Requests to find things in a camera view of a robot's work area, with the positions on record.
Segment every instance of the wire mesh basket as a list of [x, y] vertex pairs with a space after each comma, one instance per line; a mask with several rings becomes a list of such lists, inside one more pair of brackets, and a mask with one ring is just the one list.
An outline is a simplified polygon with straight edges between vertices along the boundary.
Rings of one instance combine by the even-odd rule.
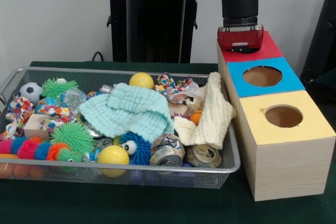
[[[79, 88], [84, 92], [99, 90], [103, 84], [112, 86], [115, 83], [128, 83], [135, 72], [106, 71], [88, 69], [60, 69], [26, 67], [13, 71], [0, 86], [0, 97], [5, 106], [18, 94], [22, 85], [36, 82], [40, 86], [49, 78], [64, 78], [76, 80]], [[155, 80], [158, 73], [149, 73]], [[172, 74], [175, 81], [191, 77], [198, 84], [206, 84], [207, 76], [197, 74]], [[224, 96], [227, 98], [225, 86], [222, 86]], [[0, 114], [0, 131], [3, 132], [9, 123], [6, 118], [6, 109]], [[220, 189], [230, 173], [240, 167], [240, 157], [236, 142], [233, 124], [231, 123], [220, 151], [222, 163], [218, 168], [198, 167], [168, 167], [168, 166], [139, 166], [98, 164], [85, 162], [59, 162], [38, 161], [27, 159], [0, 158], [2, 166], [21, 166], [27, 171], [42, 170], [43, 176], [28, 172], [22, 179], [42, 180], [55, 182], [101, 183], [119, 185], [147, 185], [147, 186], [173, 186], [191, 188]], [[118, 174], [117, 177], [107, 177], [102, 169], [110, 169]], [[15, 176], [2, 176], [2, 178], [18, 179]]]

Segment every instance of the yellow plastic ball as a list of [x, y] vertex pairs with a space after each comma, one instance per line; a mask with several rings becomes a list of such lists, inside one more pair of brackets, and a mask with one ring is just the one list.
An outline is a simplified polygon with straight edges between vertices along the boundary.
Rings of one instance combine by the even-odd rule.
[[[130, 158], [127, 151], [116, 145], [104, 148], [98, 156], [98, 163], [128, 165]], [[101, 169], [101, 172], [111, 178], [119, 177], [125, 170], [121, 169]]]
[[131, 77], [130, 86], [138, 86], [141, 88], [153, 89], [154, 81], [153, 78], [147, 73], [136, 73]]
[[120, 146], [121, 143], [119, 143], [121, 136], [116, 136], [115, 138], [113, 138], [113, 145], [117, 145]]

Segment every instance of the stacked wooden boxes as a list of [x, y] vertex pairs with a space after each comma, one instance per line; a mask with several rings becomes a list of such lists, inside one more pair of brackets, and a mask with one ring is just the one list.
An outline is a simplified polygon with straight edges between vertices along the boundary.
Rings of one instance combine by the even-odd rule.
[[217, 48], [255, 201], [323, 194], [335, 132], [271, 36], [252, 54]]

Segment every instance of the green table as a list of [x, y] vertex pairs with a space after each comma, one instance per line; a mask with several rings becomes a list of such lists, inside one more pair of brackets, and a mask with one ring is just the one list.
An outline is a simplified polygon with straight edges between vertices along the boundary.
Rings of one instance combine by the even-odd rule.
[[[32, 62], [31, 66], [210, 73], [215, 64]], [[1, 223], [336, 223], [336, 164], [324, 195], [254, 202], [244, 169], [220, 190], [0, 180]]]

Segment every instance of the black cable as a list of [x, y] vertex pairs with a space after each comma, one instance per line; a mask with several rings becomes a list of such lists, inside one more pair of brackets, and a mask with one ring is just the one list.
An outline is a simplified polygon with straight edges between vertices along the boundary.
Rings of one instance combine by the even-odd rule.
[[0, 97], [0, 101], [2, 102], [2, 104], [6, 107], [6, 103], [5, 101]]
[[93, 57], [92, 57], [92, 60], [91, 61], [94, 61], [96, 59], [96, 56], [99, 55], [100, 56], [100, 60], [101, 61], [104, 61], [104, 56], [101, 54], [101, 52], [97, 51], [94, 53]]

